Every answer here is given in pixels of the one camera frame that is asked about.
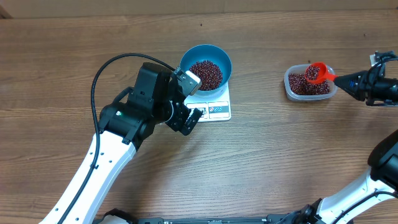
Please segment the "red scoop with blue handle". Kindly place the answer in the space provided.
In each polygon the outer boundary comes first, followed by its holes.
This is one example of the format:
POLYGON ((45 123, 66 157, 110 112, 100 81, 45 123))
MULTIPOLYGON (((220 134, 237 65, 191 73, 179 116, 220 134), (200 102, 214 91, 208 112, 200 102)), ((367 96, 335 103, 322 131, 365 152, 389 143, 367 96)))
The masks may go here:
POLYGON ((316 62, 307 67, 304 77, 311 84, 321 84, 326 80, 335 81, 336 75, 329 72, 328 67, 323 62, 316 62))

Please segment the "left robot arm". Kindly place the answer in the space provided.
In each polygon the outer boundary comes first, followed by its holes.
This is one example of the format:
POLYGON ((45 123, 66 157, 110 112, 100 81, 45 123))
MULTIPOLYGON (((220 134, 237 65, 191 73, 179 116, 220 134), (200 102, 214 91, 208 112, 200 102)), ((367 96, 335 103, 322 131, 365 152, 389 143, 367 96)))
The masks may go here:
POLYGON ((81 166, 43 223, 92 223, 116 177, 157 124, 191 133, 201 111, 183 102, 200 86, 190 71, 143 63, 135 85, 102 109, 81 166))

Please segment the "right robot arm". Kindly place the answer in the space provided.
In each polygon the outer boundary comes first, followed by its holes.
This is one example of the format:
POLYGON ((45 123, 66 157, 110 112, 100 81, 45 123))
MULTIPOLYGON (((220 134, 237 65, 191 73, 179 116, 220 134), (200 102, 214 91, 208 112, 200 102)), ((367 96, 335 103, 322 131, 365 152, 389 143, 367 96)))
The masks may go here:
MULTIPOLYGON (((305 78, 312 84, 325 80, 368 106, 397 105, 397 79, 386 78, 386 64, 397 61, 393 51, 375 52, 371 68, 349 75, 330 74, 323 63, 312 64, 305 78)), ((397 198, 397 133, 383 139, 368 157, 363 175, 338 193, 320 198, 283 218, 286 223, 352 223, 354 217, 385 200, 397 198)))

